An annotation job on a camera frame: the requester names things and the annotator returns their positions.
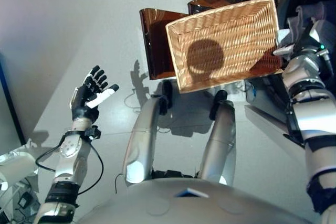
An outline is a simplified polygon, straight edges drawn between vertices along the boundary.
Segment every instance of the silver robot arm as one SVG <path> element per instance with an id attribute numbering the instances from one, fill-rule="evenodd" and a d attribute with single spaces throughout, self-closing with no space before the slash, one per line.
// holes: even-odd
<path id="1" fill-rule="evenodd" d="M 322 223 L 336 223 L 336 100 L 321 79 L 327 72 L 334 80 L 334 74 L 328 50 L 311 34 L 310 26 L 282 74 L 291 101 L 287 124 L 290 136 L 305 145 L 307 193 L 314 209 Z"/>
<path id="2" fill-rule="evenodd" d="M 91 141 L 100 137 L 100 131 L 92 125 L 99 115 L 97 106 L 119 88 L 114 84 L 105 89 L 108 84 L 105 82 L 107 77 L 103 74 L 104 71 L 99 70 L 98 66 L 94 67 L 83 85 L 73 93 L 70 103 L 72 127 L 59 144 L 60 160 L 55 178 L 34 224 L 72 222 L 78 207 L 78 191 L 87 173 L 87 159 L 93 148 Z"/>

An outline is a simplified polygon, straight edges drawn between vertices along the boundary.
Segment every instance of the gray floor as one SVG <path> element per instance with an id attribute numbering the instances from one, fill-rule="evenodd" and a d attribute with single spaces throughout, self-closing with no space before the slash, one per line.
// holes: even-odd
<path id="1" fill-rule="evenodd" d="M 102 131 L 94 142 L 106 167 L 102 181 L 79 196 L 76 220 L 113 197 L 114 178 L 140 105 L 157 91 L 159 81 L 144 79 L 134 87 L 131 72 L 147 73 L 139 10 L 146 7 L 187 13 L 190 0 L 0 0 L 2 63 L 28 145 L 41 153 L 58 143 L 71 126 L 68 104 L 87 71 L 100 65 L 120 90 L 99 107 Z M 297 215 L 315 220 L 305 193 L 305 167 L 253 126 L 244 114 L 240 84 L 226 89 L 235 101 L 237 166 L 234 186 Z M 201 162 L 211 121 L 208 109 L 215 89 L 175 96 L 175 108 L 160 119 L 154 168 L 194 174 Z M 55 166 L 55 153 L 44 163 Z M 94 154 L 83 188 L 95 181 L 100 164 Z M 40 170 L 38 197 L 44 200 L 53 174 Z M 118 190 L 125 186 L 120 178 Z"/>

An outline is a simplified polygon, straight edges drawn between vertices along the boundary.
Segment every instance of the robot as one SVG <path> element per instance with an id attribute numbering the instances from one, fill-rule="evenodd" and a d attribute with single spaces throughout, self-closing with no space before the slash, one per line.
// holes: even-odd
<path id="1" fill-rule="evenodd" d="M 336 223 L 336 100 L 321 76 L 333 76 L 329 51 L 306 28 L 300 40 L 274 54 L 288 56 L 282 78 L 290 103 L 289 135 L 305 146 L 307 193 L 322 223 Z M 118 90 L 107 89 L 106 76 L 94 67 L 71 99 L 73 124 L 59 144 L 60 160 L 51 189 L 34 223 L 71 223 L 79 188 L 87 171 L 98 105 Z M 219 183 L 227 155 L 235 144 L 235 110 L 227 93 L 214 98 L 215 121 L 199 172 L 193 176 L 152 168 L 156 126 L 172 106 L 172 87 L 149 99 L 134 125 L 123 163 L 126 195 L 116 195 L 81 223 L 307 223 L 284 210 Z"/>

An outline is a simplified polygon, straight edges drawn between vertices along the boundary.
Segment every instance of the wire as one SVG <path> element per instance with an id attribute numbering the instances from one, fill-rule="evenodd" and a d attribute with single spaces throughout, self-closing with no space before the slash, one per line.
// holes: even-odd
<path id="1" fill-rule="evenodd" d="M 116 178 L 114 179 L 114 190 L 115 190 L 115 194 L 117 194 L 117 179 L 119 176 L 121 176 L 122 173 L 119 173 Z"/>
<path id="2" fill-rule="evenodd" d="M 101 177 L 103 176 L 103 173 L 104 173 L 104 163 L 103 163 L 103 160 L 101 159 L 101 157 L 100 157 L 99 153 L 97 152 L 96 148 L 94 148 L 91 143 L 89 143 L 89 145 L 93 149 L 93 151 L 95 152 L 95 154 L 97 155 L 97 157 L 98 157 L 98 159 L 100 161 L 100 164 L 101 164 L 101 173 L 100 173 L 99 178 L 96 180 L 95 183 L 93 183 L 92 186 L 90 186 L 88 189 L 85 189 L 84 191 L 81 191 L 80 193 L 78 193 L 78 195 L 86 193 L 88 190 L 92 189 L 96 184 L 98 184 L 98 182 L 100 181 L 100 179 L 101 179 Z"/>
<path id="3" fill-rule="evenodd" d="M 58 148 L 60 148 L 60 146 L 62 145 L 62 143 L 64 142 L 64 140 L 65 140 L 65 135 L 62 136 L 62 138 L 61 138 L 61 140 L 59 141 L 58 145 L 56 145 L 54 148 L 51 148 L 50 150 L 48 150 L 48 151 L 44 152 L 43 154 L 41 154 L 41 155 L 35 160 L 35 164 L 36 164 L 38 167 L 42 168 L 42 169 L 48 170 L 48 171 L 50 171 L 50 172 L 55 172 L 54 169 L 49 168 L 49 167 L 46 167 L 46 166 L 44 166 L 44 165 L 41 165 L 41 164 L 39 163 L 39 160 L 40 160 L 41 158 L 43 158 L 44 156 L 47 156 L 47 155 L 49 155 L 50 153 L 52 153 L 52 152 L 54 152 L 55 150 L 57 150 Z"/>

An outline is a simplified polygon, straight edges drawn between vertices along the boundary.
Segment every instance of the brown basket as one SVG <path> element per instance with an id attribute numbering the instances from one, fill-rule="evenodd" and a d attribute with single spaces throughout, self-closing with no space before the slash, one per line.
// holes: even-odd
<path id="1" fill-rule="evenodd" d="M 166 25 L 180 93 L 264 76 L 280 69 L 274 0 L 252 0 Z"/>

